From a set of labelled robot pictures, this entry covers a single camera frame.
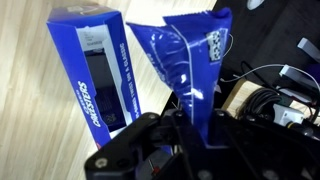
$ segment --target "white stripe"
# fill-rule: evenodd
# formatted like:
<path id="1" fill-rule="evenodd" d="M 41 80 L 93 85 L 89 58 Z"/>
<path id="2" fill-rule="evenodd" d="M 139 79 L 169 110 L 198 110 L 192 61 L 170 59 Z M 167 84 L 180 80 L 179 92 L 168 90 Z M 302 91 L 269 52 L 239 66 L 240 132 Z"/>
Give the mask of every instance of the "white stripe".
<path id="1" fill-rule="evenodd" d="M 181 34 L 181 32 L 174 26 L 171 25 L 171 27 L 178 33 L 178 35 L 183 39 L 184 43 L 186 44 L 186 47 L 188 49 L 188 56 L 189 56 L 189 70 L 190 70 L 190 80 L 191 80 L 191 123 L 193 124 L 194 122 L 194 92 L 193 92 L 193 73 L 192 73 L 192 62 L 191 62 L 191 52 L 190 52 L 190 46 L 188 44 L 187 39 Z"/>
<path id="2" fill-rule="evenodd" d="M 109 28 L 108 28 L 107 25 L 105 27 L 106 27 L 107 39 L 105 39 L 102 42 L 102 45 L 103 45 L 104 51 L 106 53 L 106 56 L 107 56 L 107 59 L 108 59 L 108 62 L 109 62 L 110 70 L 111 70 L 111 73 L 112 73 L 112 76 L 113 76 L 113 79 L 114 79 L 114 84 L 116 86 L 117 94 L 118 94 L 118 97 L 119 97 L 119 100 L 120 100 L 122 112 L 123 112 L 124 118 L 126 120 L 126 124 L 128 126 L 132 122 L 132 117 L 131 117 L 130 112 L 128 112 L 127 109 L 126 109 L 126 104 L 125 104 L 125 101 L 124 101 L 124 97 L 123 97 L 122 92 L 121 92 L 122 78 L 121 78 L 121 73 L 120 73 L 120 70 L 119 70 L 119 64 L 118 64 L 118 61 L 117 61 L 117 57 L 116 57 L 116 54 L 114 52 L 114 47 L 113 47 L 113 44 L 112 44 Z"/>
<path id="3" fill-rule="evenodd" d="M 163 64 L 161 63 L 161 60 L 160 60 L 160 58 L 159 58 L 159 55 L 158 55 L 158 52 L 156 51 L 156 49 L 155 49 L 155 45 L 154 45 L 154 43 L 152 42 L 152 41 L 150 41 L 150 46 L 151 46 L 151 48 L 152 48 L 152 50 L 153 50 L 153 52 L 154 52 L 154 55 L 156 56 L 156 59 L 157 59 L 157 61 L 158 61 L 158 63 L 160 64 L 160 66 L 161 66 L 161 69 L 164 71 L 164 73 L 165 74 L 162 74 L 162 72 L 160 72 L 159 70 L 157 70 L 157 73 L 159 74 L 159 76 L 160 76 L 160 79 L 161 80 L 164 80 L 164 79 L 166 79 L 167 78 L 167 71 L 166 71 L 166 69 L 164 69 L 163 68 Z"/>

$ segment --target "black plastic part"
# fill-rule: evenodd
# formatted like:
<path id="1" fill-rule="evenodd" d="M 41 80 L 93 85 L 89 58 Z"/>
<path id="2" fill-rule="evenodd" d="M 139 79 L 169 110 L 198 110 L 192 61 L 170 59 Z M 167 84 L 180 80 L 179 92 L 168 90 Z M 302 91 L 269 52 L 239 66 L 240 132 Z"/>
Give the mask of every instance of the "black plastic part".
<path id="1" fill-rule="evenodd" d="M 158 147 L 169 145 L 179 150 L 153 179 L 310 179 L 303 171 L 320 179 L 319 141 L 259 117 L 244 117 L 235 120 L 215 110 L 210 136 L 223 146 L 206 147 L 183 112 L 168 110 L 162 118 L 144 114 L 88 159 L 86 177 L 135 179 L 139 164 Z M 100 158 L 108 160 L 105 167 L 97 167 Z"/>
<path id="2" fill-rule="evenodd" d="M 320 139 L 320 128 L 318 126 L 306 120 L 302 121 L 302 125 L 311 128 L 313 130 L 313 136 L 317 139 Z"/>
<path id="3" fill-rule="evenodd" d="M 294 131 L 297 131 L 305 136 L 312 137 L 313 136 L 313 129 L 310 127 L 306 127 L 304 125 L 301 125 L 299 123 L 292 123 L 290 126 L 288 126 L 289 129 L 292 129 Z"/>

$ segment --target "black cable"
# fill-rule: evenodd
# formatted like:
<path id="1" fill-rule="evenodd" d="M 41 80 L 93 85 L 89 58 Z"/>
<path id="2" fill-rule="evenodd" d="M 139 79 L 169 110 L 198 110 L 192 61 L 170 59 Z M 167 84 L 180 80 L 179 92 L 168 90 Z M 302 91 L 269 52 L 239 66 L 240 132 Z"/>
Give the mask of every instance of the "black cable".
<path id="1" fill-rule="evenodd" d="M 265 106 L 271 103 L 278 103 L 281 99 L 281 96 L 272 89 L 257 89 L 243 103 L 237 113 L 237 118 L 242 119 L 246 114 L 261 115 Z"/>
<path id="2" fill-rule="evenodd" d="M 250 70 L 253 70 L 253 68 L 250 66 L 249 63 L 247 63 L 246 61 L 241 61 L 241 70 L 243 71 L 243 64 L 247 66 L 247 68 L 249 68 Z M 280 89 L 287 89 L 288 87 L 281 87 L 279 89 L 276 89 L 275 87 L 273 87 L 271 84 L 269 84 L 264 78 L 262 78 L 257 72 L 253 72 L 253 74 L 259 79 L 261 80 L 267 87 L 275 90 L 278 93 L 284 94 L 283 92 L 280 91 Z M 315 113 L 312 115 L 312 111 L 311 111 L 311 116 L 309 117 L 309 120 L 314 123 L 317 119 L 317 117 L 319 116 L 319 112 L 320 112 L 320 107 L 319 106 L 310 106 L 309 104 L 301 101 L 300 99 L 294 98 L 295 101 L 306 105 L 308 108 L 313 107 L 316 109 Z"/>
<path id="3" fill-rule="evenodd" d="M 318 107 L 316 108 L 316 112 L 315 112 L 314 115 L 312 116 L 312 119 L 311 119 L 311 122 L 312 122 L 312 123 L 316 122 L 317 117 L 318 117 L 318 115 L 319 115 L 319 111 L 320 111 L 320 108 L 319 108 L 319 106 L 318 106 Z"/>

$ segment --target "blue packaging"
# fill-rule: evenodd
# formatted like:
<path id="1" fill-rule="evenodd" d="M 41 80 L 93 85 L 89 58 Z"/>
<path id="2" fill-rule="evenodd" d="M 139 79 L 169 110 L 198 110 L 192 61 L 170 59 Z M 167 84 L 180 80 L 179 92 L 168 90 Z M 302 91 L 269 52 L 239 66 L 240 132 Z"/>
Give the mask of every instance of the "blue packaging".
<path id="1" fill-rule="evenodd" d="M 208 123 L 226 49 L 232 14 L 219 12 L 164 17 L 165 26 L 128 23 L 160 79 L 179 98 L 207 142 Z"/>
<path id="2" fill-rule="evenodd" d="M 56 8 L 47 26 L 100 148 L 141 115 L 121 13 Z"/>

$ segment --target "bolt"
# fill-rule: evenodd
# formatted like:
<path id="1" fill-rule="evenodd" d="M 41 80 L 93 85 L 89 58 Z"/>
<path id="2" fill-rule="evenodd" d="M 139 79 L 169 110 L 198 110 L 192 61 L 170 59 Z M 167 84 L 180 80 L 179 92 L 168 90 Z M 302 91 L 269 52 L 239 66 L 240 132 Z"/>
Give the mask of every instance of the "bolt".
<path id="1" fill-rule="evenodd" d="M 149 115 L 149 118 L 150 118 L 150 119 L 155 119 L 155 118 L 156 118 L 156 115 L 150 114 L 150 115 Z"/>
<path id="2" fill-rule="evenodd" d="M 212 180 L 212 174 L 207 170 L 201 170 L 198 172 L 200 180 Z"/>
<path id="3" fill-rule="evenodd" d="M 176 116 L 178 116 L 178 117 L 182 117 L 182 115 L 183 115 L 183 113 L 181 111 L 176 113 Z"/>
<path id="4" fill-rule="evenodd" d="M 96 167 L 99 169 L 106 167 L 107 164 L 108 164 L 108 160 L 106 158 L 99 158 L 96 160 L 96 163 L 95 163 Z"/>
<path id="5" fill-rule="evenodd" d="M 217 111 L 217 115 L 220 116 L 220 117 L 223 117 L 223 116 L 224 116 L 224 112 L 222 112 L 222 111 Z"/>

